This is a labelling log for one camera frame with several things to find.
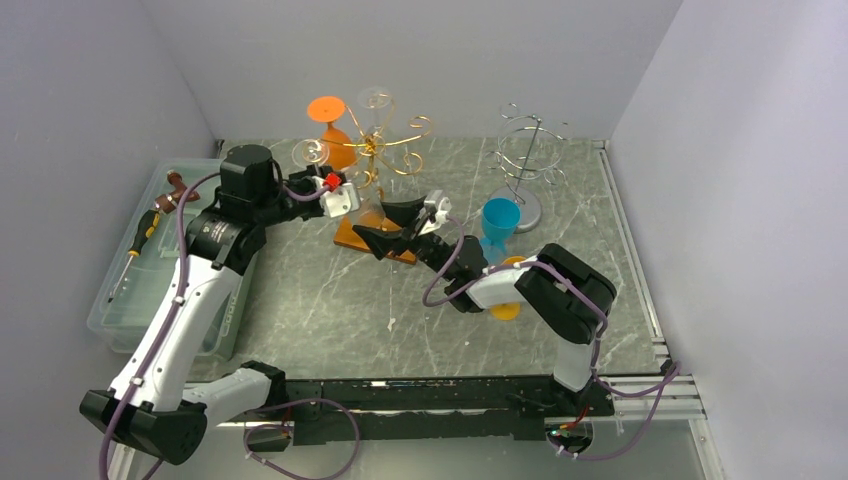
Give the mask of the clear small glass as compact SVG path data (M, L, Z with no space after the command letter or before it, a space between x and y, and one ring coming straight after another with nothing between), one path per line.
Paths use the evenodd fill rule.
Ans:
M356 219L353 221L353 224L378 230L385 230L387 228L386 221L387 218L382 208L379 194L366 191L361 197L360 209L357 211Z

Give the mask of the gold wire glass rack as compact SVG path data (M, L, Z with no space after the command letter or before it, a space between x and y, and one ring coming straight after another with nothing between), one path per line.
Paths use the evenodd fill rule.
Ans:
M399 176L411 177L420 173L424 160L420 154L410 151L403 154L402 164L400 166L393 164L391 159L379 159L374 138L366 136L365 140L361 139L360 121L351 107L346 102L345 104L347 106L347 112L335 123L335 126L349 136L357 155L357 162L351 167L337 171L345 173L347 178L356 186L360 198L366 191L370 191L378 193L382 201L385 196L384 189L380 185L380 173L382 169L387 169ZM385 143L385 146L390 148L390 153L397 147L422 139L432 132L432 121L424 115L417 115L411 118L408 126L415 130L416 133L394 140L390 139ZM338 247L367 253L369 251L368 247L352 230L356 215L352 217L347 216L341 220L334 234L333 243ZM398 229L398 226L394 225L388 219L386 223L387 228L385 230L392 231Z

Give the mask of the clear pink tinted glass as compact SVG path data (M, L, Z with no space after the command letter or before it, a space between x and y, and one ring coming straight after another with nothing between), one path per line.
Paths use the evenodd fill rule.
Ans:
M330 149L321 139L308 138L297 142L291 151L292 163L298 172L324 177L323 168L328 165Z

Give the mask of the clear wine glass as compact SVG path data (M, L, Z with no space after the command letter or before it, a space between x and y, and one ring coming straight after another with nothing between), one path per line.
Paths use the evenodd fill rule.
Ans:
M365 112L364 119L360 121L361 139L365 140L366 136L373 137L378 158L389 160L390 148L386 147L385 143L394 136L389 128L395 109L393 95L386 87L371 86L358 93L357 101Z

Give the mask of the orange plastic goblet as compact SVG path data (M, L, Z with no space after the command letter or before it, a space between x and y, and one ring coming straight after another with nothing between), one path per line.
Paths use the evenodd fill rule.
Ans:
M335 96L318 97L307 107L307 115L311 120L326 125L321 140L329 150L327 163L334 170L343 170L357 162L357 155L349 136L335 126L346 112L345 102Z

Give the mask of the yellow plastic goblet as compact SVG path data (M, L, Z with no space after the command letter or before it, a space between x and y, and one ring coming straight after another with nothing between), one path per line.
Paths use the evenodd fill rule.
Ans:
M508 265L508 264L520 263L524 260L526 260L526 257L524 257L524 256L510 256L510 257L505 258L503 260L502 264ZM511 321L511 320L514 320L518 316L518 314L520 313L520 310L521 310L521 304L514 302L514 303L506 303L506 304L495 305L495 306L493 306L489 309L489 313L495 319L498 319L498 320L501 320L501 321Z

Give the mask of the clear plastic storage box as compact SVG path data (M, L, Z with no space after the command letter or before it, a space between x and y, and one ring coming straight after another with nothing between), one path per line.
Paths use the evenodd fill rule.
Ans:
M159 195L169 191L166 187L171 186L170 190L174 190L178 185L176 179L173 182L168 181L168 173L180 174L183 183L189 185L211 172L218 171L219 165L220 161L216 159L183 158L160 162L139 200L121 245L132 241L136 232L134 225L145 212L153 208L154 200ZM200 198L187 204L184 212L186 224L211 203L219 183L217 179L210 180L196 190ZM171 285L179 256L176 222L172 216L166 214L161 217L156 231L143 247L141 256L133 260L127 273L122 272L128 258L126 250L129 247L119 245L93 303L87 326L113 352L129 355L135 351ZM217 310L208 332L203 337L198 358L210 357L227 361L233 357L255 262L256 259L252 261L233 293L225 296L224 303ZM121 283L117 293L110 302L108 298L119 280Z

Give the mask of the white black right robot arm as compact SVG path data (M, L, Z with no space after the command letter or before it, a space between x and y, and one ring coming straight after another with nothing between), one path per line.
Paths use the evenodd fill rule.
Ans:
M527 258L507 259L505 242L516 232L521 211L504 197L484 204L481 238L461 234L454 244L438 233L456 220L440 191L382 209L395 229L355 224L352 230L376 258L411 253L434 271L423 305L449 303L462 313L489 310L500 316L531 307L558 338L553 406L574 415L588 404L599 343L617 296L606 277L556 243Z

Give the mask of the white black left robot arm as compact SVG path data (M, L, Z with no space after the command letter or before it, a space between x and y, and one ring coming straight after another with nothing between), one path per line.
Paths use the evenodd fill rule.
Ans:
M264 420L287 406L282 370L258 362L196 389L188 374L212 321L240 286L269 227L326 215L324 196L343 173L312 165L283 175L271 151L250 144L221 162L214 197L198 216L177 217L179 257L171 284L142 341L105 390L88 391L81 414L119 443L180 465L208 429L247 411Z

